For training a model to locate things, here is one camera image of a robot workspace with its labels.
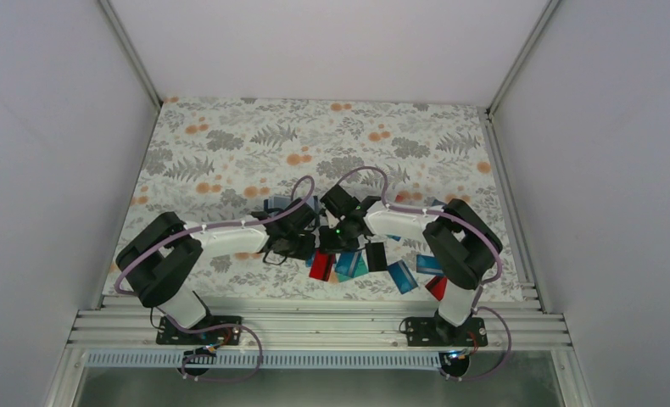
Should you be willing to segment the red card pile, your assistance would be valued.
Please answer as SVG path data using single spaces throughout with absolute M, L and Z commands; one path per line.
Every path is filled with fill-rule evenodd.
M 335 254 L 322 253 L 316 250 L 310 265 L 309 278 L 328 282 L 335 262 Z

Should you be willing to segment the blue denim card holder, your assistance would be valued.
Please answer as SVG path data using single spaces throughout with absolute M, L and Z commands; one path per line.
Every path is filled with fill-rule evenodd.
M 318 215 L 321 211 L 321 207 L 317 199 L 318 197 L 316 195 L 310 196 L 305 199 L 304 206 L 310 207 Z M 286 195 L 272 195 L 263 201 L 263 210 L 269 217 L 274 217 L 291 206 L 293 201 L 294 198 L 290 198 Z

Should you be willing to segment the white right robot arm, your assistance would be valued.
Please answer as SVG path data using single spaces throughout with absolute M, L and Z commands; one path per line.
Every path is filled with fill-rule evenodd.
M 447 279 L 436 337 L 455 345 L 466 336 L 483 287 L 503 272 L 502 242 L 467 203 L 456 198 L 446 205 L 414 207 L 374 196 L 359 200 L 339 185 L 320 201 L 334 221 L 320 231 L 321 249 L 349 251 L 361 238 L 379 235 L 424 242 Z

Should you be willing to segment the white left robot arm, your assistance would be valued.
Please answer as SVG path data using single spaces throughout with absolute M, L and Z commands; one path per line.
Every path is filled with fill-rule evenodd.
M 187 223 L 174 212 L 157 216 L 115 257 L 118 293 L 137 297 L 172 319 L 190 343 L 211 332 L 209 311 L 186 280 L 198 261 L 238 253 L 309 259 L 315 252 L 311 227 L 316 211 L 300 198 L 280 212 L 255 211 L 241 220 Z

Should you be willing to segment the blue striped card pile centre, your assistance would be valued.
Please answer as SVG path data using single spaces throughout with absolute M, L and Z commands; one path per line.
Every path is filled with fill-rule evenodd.
M 365 260 L 363 259 L 362 252 L 357 251 L 357 252 L 347 252 L 347 253 L 342 253 L 338 257 L 338 261 L 335 265 L 335 269 L 338 266 L 345 266 L 345 267 L 354 267 L 358 263 L 365 263 Z

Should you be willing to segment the teal card in pile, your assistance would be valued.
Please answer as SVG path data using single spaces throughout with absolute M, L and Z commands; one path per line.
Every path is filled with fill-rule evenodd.
M 358 263 L 354 267 L 338 266 L 335 269 L 337 279 L 340 283 L 350 281 L 354 278 L 366 275 L 368 269 L 365 263 Z

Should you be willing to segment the black card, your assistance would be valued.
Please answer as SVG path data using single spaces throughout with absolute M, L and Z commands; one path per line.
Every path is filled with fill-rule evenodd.
M 388 269 L 385 243 L 368 242 L 365 244 L 366 264 L 369 272 L 381 272 Z

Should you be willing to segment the blue card right of pile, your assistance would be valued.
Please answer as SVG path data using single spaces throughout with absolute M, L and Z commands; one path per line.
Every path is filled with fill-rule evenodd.
M 418 287 L 415 277 L 402 259 L 389 264 L 387 272 L 401 294 L 409 293 Z

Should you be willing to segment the blue card lower right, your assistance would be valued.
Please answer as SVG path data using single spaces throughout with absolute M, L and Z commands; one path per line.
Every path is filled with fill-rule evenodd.
M 436 258 L 418 254 L 416 256 L 416 272 L 431 276 L 443 276 L 443 268 Z

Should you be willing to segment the red card lower right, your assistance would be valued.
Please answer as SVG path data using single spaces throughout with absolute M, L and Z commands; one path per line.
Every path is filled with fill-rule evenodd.
M 445 276 L 434 276 L 427 282 L 426 289 L 437 301 L 441 301 L 444 298 L 447 282 L 448 279 Z

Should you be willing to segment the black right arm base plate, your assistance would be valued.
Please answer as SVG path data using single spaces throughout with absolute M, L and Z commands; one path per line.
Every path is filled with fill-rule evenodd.
M 452 326 L 439 317 L 407 317 L 399 325 L 410 347 L 465 348 L 489 344 L 483 318 L 470 316 L 460 326 Z

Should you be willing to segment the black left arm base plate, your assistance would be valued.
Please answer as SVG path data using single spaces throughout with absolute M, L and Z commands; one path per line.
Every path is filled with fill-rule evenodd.
M 178 329 L 166 316 L 160 318 L 159 332 L 155 342 L 158 345 L 238 345 L 240 340 L 241 316 L 206 315 L 191 332 Z

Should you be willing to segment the aluminium rail frame front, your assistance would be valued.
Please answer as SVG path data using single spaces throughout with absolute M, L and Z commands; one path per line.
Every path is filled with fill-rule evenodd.
M 430 316 L 427 301 L 354 301 L 279 298 L 207 298 L 217 315 L 239 315 L 266 350 L 405 349 L 399 330 L 408 316 Z M 153 348 L 151 313 L 134 298 L 108 296 L 99 309 L 81 310 L 67 340 L 70 348 Z M 545 314 L 536 301 L 483 306 L 490 350 L 568 349 L 572 339 L 563 315 Z

